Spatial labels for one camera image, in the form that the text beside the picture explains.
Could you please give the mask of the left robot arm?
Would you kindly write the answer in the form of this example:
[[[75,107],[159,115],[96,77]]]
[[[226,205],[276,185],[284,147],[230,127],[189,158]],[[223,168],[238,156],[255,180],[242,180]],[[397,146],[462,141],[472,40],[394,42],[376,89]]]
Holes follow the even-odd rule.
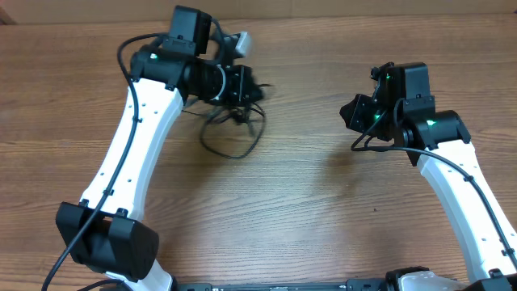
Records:
[[[212,105],[207,124],[252,124],[262,87],[240,60],[248,32],[228,34],[203,11],[177,6],[170,30],[138,37],[141,47],[120,69],[128,96],[98,173],[76,204],[64,202],[57,228],[63,256],[104,275],[115,290],[173,290],[158,262],[158,234],[143,223],[150,178],[166,136],[183,109]]]

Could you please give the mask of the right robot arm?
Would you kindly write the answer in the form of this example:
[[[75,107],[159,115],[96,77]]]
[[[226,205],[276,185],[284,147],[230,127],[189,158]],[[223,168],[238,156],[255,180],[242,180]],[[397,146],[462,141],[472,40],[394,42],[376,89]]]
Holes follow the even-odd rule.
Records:
[[[339,112],[346,127],[360,134],[351,150],[407,153],[447,214],[469,282],[409,267],[369,285],[378,290],[514,290],[516,231],[485,180],[464,122],[452,110],[436,110],[427,65],[387,62],[372,68],[370,77],[376,84],[373,94],[357,94]]]

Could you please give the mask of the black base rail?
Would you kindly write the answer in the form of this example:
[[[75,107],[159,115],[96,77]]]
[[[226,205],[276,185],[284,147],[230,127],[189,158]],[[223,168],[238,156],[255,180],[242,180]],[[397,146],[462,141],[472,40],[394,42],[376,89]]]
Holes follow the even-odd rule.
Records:
[[[384,278],[360,279],[352,278],[345,282],[304,283],[304,284],[247,284],[247,285],[210,285],[177,284],[171,287],[174,291],[389,291],[389,290],[515,290],[516,275],[504,275],[498,269],[489,271],[485,279],[464,284],[437,276],[430,269],[411,267],[387,272]]]

